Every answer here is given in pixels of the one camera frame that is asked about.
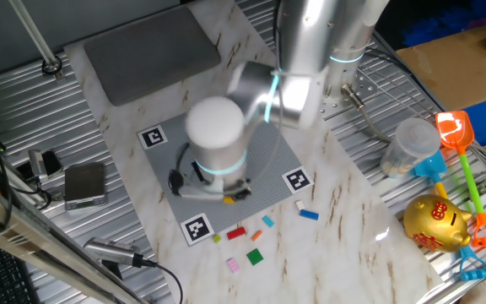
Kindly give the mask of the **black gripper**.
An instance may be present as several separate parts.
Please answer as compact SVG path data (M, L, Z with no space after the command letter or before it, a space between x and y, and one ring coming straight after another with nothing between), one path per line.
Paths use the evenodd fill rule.
M224 190L224 201L237 201L246 199L251 195L251 180L239 180L235 185Z

